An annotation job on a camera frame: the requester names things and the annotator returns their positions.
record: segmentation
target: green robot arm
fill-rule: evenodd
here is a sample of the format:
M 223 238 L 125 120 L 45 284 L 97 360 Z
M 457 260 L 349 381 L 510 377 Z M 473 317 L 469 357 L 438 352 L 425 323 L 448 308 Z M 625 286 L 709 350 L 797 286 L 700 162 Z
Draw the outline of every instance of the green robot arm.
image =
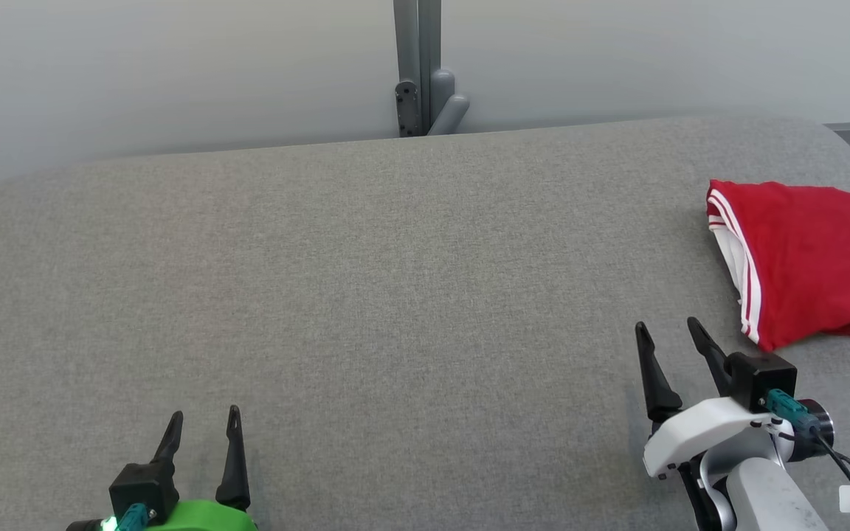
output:
M 229 453 L 215 501 L 179 501 L 173 483 L 173 457 L 182 438 L 182 411 L 176 411 L 153 459 L 124 467 L 111 484 L 114 516 L 104 520 L 75 521 L 67 531 L 256 531 L 246 510 L 251 504 L 241 411 L 229 410 Z

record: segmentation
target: red cloth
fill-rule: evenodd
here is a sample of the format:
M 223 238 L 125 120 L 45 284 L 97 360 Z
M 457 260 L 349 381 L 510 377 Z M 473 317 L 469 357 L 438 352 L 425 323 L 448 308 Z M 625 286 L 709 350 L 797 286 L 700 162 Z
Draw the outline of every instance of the red cloth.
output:
M 741 292 L 743 333 L 763 350 L 850 336 L 849 192 L 711 181 L 708 222 Z

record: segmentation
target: teal cable connector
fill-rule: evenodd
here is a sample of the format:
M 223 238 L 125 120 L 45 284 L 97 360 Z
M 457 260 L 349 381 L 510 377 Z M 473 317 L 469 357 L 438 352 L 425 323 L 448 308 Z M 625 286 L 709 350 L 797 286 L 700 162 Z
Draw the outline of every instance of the teal cable connector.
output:
M 776 417 L 788 420 L 798 433 L 809 434 L 811 437 L 812 432 L 810 430 L 813 426 L 816 430 L 820 429 L 818 417 L 809 413 L 807 407 L 802 406 L 798 400 L 790 397 L 785 391 L 771 389 L 766 394 L 766 409 L 769 409 Z
M 132 504 L 117 522 L 117 531 L 144 531 L 149 524 L 149 513 L 144 504 Z

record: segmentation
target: white wall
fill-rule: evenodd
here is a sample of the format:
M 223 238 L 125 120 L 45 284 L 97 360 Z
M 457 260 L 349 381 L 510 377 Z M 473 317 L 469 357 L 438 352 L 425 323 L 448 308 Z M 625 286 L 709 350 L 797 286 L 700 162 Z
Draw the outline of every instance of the white wall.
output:
M 397 136 L 389 0 L 0 0 L 0 179 Z
M 850 122 L 850 0 L 445 0 L 459 131 L 765 108 Z

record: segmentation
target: gray fabric surface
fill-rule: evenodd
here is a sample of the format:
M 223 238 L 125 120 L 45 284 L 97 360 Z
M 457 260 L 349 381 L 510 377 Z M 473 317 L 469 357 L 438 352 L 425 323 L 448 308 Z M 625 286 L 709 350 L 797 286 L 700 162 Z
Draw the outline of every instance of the gray fabric surface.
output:
M 645 476 L 634 323 L 714 396 L 736 293 L 709 178 L 850 190 L 819 125 L 704 117 L 103 162 L 0 182 L 0 529 L 109 512 L 185 412 L 212 498 L 238 403 L 262 529 L 688 529 Z M 850 339 L 782 350 L 850 454 Z M 843 477 L 792 465 L 831 528 Z

